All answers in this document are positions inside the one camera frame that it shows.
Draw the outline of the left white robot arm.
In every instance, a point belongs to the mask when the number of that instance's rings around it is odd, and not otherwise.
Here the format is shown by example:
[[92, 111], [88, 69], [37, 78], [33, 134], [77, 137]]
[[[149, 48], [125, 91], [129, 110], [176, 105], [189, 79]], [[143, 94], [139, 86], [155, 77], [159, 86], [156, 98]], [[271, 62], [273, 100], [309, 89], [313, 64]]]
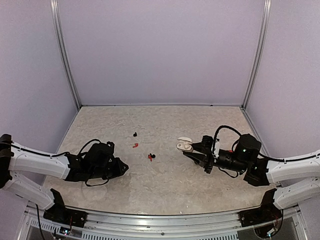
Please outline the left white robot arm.
[[78, 154], [68, 151], [53, 154], [36, 151], [12, 141], [9, 134], [0, 137], [0, 187], [49, 211], [57, 221], [63, 223], [70, 218], [60, 193], [47, 190], [22, 172], [38, 173], [55, 177], [66, 182], [83, 182], [86, 186], [93, 179], [101, 179], [104, 184], [123, 176], [129, 166], [114, 156], [113, 142], [92, 139], [86, 143], [89, 150], [81, 148]]

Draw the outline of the white earbud charging case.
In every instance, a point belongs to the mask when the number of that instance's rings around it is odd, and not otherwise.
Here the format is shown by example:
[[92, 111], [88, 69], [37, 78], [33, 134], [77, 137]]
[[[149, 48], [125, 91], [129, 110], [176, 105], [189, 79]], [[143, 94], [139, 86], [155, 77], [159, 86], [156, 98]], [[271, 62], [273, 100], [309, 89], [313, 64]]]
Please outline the white earbud charging case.
[[177, 139], [178, 143], [176, 145], [176, 148], [179, 150], [179, 151], [182, 151], [182, 152], [193, 152], [193, 141], [191, 138], [189, 137], [179, 137]]

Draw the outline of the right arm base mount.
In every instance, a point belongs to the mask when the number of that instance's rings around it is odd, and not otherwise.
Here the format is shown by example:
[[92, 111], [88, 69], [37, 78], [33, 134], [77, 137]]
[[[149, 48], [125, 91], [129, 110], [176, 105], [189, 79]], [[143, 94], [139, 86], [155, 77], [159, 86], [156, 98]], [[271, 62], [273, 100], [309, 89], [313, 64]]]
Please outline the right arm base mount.
[[242, 210], [238, 213], [242, 227], [254, 226], [283, 217], [282, 210], [274, 205], [274, 200], [263, 199], [261, 205], [249, 210]]

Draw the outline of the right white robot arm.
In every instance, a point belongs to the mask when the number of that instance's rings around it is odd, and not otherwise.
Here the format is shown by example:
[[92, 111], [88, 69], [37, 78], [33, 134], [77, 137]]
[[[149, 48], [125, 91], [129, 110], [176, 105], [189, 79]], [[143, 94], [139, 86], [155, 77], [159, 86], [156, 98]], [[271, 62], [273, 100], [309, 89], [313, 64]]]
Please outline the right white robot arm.
[[300, 179], [293, 185], [265, 192], [255, 216], [260, 222], [266, 222], [276, 209], [282, 210], [319, 195], [320, 152], [297, 158], [272, 159], [260, 154], [261, 146], [251, 134], [242, 134], [234, 150], [221, 149], [220, 142], [208, 135], [197, 143], [188, 137], [180, 137], [176, 145], [183, 155], [203, 167], [206, 173], [210, 174], [214, 167], [234, 171], [244, 175], [243, 180], [254, 187]]

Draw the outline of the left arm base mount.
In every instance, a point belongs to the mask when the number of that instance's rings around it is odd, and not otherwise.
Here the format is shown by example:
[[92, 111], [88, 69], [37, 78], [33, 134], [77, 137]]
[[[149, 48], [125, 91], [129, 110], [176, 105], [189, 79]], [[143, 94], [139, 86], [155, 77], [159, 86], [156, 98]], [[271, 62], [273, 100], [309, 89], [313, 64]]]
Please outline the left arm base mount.
[[88, 213], [82, 210], [67, 208], [61, 194], [53, 188], [50, 191], [53, 194], [53, 206], [44, 211], [43, 217], [56, 223], [83, 228]]

